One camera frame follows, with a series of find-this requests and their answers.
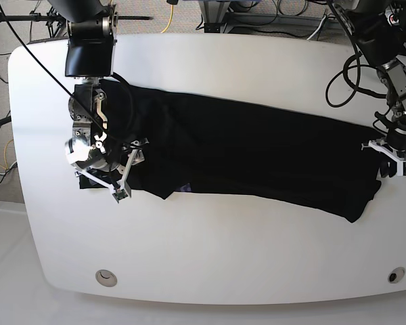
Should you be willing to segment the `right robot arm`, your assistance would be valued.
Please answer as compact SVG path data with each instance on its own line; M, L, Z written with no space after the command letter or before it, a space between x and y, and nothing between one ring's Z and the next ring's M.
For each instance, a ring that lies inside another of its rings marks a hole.
M105 187L120 201L131 195L127 178L144 160L144 141L131 86L113 71L116 5L52 1L51 6L66 20L65 75L79 80L68 102L72 137L66 159L82 186Z

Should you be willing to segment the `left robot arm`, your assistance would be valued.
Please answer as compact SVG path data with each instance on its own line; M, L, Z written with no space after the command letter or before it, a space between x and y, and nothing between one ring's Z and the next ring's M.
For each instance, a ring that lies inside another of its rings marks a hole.
M382 177L406 177L406 65L398 58L406 55L406 1L328 1L327 5L355 53L342 69L346 83L354 93L379 97L348 77L352 61L365 58L387 88L383 98L393 116L375 113L376 121L387 130L382 139L369 141L367 147L387 157L380 169Z

